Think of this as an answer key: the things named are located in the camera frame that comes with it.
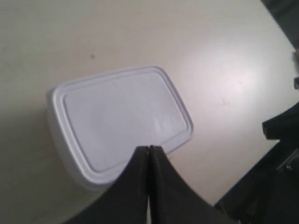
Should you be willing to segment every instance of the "white table surface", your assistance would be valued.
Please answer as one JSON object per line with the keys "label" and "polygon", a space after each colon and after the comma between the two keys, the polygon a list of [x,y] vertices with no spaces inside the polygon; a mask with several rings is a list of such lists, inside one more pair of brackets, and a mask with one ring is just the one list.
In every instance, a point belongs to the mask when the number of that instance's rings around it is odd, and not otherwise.
{"label": "white table surface", "polygon": [[60,223],[100,195],[74,184],[56,154],[51,86],[164,68],[195,128],[171,162],[214,204],[275,144],[261,123],[298,101],[293,51],[259,0],[2,0],[0,223]]}

